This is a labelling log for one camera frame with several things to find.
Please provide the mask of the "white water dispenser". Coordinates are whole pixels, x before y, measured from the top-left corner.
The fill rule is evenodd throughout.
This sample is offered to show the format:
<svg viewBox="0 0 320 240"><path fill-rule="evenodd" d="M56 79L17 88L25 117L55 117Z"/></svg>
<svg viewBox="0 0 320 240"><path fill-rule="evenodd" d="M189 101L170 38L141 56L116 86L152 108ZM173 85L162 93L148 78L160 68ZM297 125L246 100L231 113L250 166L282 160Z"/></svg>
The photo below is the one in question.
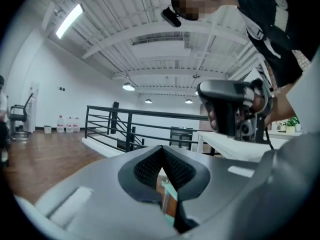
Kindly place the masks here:
<svg viewBox="0 0 320 240"><path fill-rule="evenodd" d="M29 87L29 94L32 95L26 106L27 120L23 124L23 130L27 133L34 133L36 130L37 99L39 93L39 83L33 81Z"/></svg>

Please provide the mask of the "person's right hand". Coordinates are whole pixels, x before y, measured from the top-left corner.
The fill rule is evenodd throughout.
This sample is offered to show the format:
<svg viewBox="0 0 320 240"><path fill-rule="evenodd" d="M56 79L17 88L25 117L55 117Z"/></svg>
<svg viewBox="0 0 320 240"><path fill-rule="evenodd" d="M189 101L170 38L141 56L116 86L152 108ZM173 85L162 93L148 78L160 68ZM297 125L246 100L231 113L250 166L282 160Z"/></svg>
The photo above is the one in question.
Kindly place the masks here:
<svg viewBox="0 0 320 240"><path fill-rule="evenodd" d="M260 110L263 109L264 104L265 104L264 98L258 94L255 94L252 106L250 107L249 110L252 113L259 112ZM217 126L217 118L216 118L215 111L212 106L210 106L209 108L211 108L211 111L208 113L208 120L210 121L210 125L214 131L220 133L221 131L219 130L219 128Z"/></svg>

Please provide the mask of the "black metal railing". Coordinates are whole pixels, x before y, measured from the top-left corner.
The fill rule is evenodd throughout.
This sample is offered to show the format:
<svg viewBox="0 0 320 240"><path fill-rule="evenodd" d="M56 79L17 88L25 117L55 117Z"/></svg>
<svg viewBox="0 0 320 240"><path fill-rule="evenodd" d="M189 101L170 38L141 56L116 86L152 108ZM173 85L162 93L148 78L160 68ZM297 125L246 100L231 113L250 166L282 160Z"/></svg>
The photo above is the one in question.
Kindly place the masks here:
<svg viewBox="0 0 320 240"><path fill-rule="evenodd" d="M117 141L118 150L129 152L157 145L169 146L171 127L192 128L192 146L198 144L205 115L156 112L89 105L86 109L84 137L104 136Z"/></svg>

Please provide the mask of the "green potted plant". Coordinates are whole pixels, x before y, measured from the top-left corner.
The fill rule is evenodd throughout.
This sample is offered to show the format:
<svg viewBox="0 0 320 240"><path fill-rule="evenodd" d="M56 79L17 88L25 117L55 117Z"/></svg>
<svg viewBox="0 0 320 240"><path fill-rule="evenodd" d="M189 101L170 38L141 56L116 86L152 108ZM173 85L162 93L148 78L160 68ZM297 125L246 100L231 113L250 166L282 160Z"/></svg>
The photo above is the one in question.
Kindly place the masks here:
<svg viewBox="0 0 320 240"><path fill-rule="evenodd" d="M282 121L280 124L280 132L286 132L288 134L294 134L301 131L301 124L299 119L294 116L286 121Z"/></svg>

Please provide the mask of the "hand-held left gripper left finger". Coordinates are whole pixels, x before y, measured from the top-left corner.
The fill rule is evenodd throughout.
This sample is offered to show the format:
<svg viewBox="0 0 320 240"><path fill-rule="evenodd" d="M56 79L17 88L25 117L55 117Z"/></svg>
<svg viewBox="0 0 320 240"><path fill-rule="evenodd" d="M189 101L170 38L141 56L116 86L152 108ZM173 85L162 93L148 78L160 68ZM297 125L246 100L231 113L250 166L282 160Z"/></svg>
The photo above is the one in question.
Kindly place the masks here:
<svg viewBox="0 0 320 240"><path fill-rule="evenodd" d="M50 240L174 240L160 205L133 199L118 180L123 165L152 152L105 158L57 183L37 200L34 226Z"/></svg>

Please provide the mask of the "white railing base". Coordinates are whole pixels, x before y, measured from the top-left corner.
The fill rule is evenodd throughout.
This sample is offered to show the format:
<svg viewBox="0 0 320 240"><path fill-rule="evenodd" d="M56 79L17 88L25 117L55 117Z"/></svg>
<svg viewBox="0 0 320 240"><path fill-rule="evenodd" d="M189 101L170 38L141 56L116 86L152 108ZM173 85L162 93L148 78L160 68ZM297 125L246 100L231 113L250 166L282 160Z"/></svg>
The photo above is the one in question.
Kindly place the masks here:
<svg viewBox="0 0 320 240"><path fill-rule="evenodd" d="M88 136L87 138L83 137L81 142L88 148L107 158L125 153L122 149L118 149L118 142L116 140L101 135Z"/></svg>

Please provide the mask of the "person's black shirt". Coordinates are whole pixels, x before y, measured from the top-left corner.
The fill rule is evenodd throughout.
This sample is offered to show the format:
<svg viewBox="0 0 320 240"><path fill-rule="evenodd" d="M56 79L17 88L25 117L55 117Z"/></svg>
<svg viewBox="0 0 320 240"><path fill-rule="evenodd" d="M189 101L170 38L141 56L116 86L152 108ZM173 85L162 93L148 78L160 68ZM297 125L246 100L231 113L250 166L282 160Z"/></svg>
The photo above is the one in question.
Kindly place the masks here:
<svg viewBox="0 0 320 240"><path fill-rule="evenodd" d="M320 46L320 0L238 0L248 37L270 65L278 87L303 73L294 51L312 61Z"/></svg>

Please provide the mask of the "black office chair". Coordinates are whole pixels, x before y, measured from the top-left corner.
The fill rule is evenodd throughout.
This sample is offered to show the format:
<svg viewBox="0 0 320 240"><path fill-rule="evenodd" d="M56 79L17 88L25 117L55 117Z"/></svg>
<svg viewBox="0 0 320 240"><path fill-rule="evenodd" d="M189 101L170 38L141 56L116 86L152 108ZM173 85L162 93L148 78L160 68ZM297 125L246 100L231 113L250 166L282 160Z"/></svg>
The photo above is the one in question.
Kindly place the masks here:
<svg viewBox="0 0 320 240"><path fill-rule="evenodd" d="M28 114L27 114L26 108L33 94L34 94L33 92L30 94L25 105L15 104L10 107L8 119L9 119L9 130L10 130L9 139L11 141L27 141L29 139L29 135L30 135L29 132L16 130L16 122L22 122L22 123L27 122ZM22 110L22 114L14 113L15 109Z"/></svg>

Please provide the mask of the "person's right forearm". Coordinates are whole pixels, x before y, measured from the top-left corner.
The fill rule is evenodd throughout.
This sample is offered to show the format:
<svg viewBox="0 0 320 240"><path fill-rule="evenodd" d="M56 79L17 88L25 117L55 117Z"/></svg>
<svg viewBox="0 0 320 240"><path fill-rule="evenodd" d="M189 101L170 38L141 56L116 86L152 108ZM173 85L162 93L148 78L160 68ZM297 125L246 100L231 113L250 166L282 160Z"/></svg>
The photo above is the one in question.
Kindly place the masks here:
<svg viewBox="0 0 320 240"><path fill-rule="evenodd" d="M273 122L287 120L296 116L290 102L287 99L288 92L296 83L287 84L282 91L273 98L273 107L268 116L264 120L264 127Z"/></svg>

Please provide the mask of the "white table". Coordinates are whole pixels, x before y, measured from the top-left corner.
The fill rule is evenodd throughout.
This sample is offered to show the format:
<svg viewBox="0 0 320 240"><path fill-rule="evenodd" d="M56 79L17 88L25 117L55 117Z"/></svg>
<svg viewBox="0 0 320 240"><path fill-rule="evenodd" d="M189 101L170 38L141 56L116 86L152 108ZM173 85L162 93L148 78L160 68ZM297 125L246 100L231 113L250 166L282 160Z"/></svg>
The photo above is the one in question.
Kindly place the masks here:
<svg viewBox="0 0 320 240"><path fill-rule="evenodd" d="M203 143L207 143L227 159L258 163L263 154L271 149L268 144L238 141L213 131L197 133L198 153L203 151Z"/></svg>

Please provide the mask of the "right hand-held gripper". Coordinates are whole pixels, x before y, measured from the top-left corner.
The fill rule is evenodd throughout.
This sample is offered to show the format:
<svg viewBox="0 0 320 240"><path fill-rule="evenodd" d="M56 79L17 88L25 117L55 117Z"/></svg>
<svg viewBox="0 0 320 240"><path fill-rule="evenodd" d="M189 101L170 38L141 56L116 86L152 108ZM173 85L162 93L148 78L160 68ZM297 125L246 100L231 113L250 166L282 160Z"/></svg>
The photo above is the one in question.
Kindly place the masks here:
<svg viewBox="0 0 320 240"><path fill-rule="evenodd" d="M221 134L237 141L267 143L265 118L271 111L272 98L264 81L204 80L196 91L203 102L212 102ZM264 98L264 106L260 111L250 112L255 94Z"/></svg>

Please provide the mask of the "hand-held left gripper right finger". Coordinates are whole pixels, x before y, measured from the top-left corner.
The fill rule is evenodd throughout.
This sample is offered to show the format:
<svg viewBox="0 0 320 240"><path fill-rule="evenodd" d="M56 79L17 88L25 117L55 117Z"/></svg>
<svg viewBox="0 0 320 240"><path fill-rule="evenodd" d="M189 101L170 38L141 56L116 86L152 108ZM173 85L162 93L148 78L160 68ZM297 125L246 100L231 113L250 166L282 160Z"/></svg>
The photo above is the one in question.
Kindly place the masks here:
<svg viewBox="0 0 320 240"><path fill-rule="evenodd" d="M174 227L185 233L228 205L249 181L232 170L254 172L256 162L162 147L162 165L177 192Z"/></svg>

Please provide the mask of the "fluorescent ceiling light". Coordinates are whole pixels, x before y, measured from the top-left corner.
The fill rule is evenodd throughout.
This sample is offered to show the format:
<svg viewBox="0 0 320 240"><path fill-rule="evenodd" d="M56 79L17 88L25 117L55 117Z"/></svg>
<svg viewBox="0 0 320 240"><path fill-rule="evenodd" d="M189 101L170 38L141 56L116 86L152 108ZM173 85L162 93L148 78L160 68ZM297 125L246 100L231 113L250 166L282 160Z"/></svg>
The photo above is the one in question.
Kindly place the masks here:
<svg viewBox="0 0 320 240"><path fill-rule="evenodd" d="M58 27L55 32L56 36L61 39L68 28L73 24L73 22L84 12L84 9L81 4L77 4L73 10L66 16L63 22Z"/></svg>

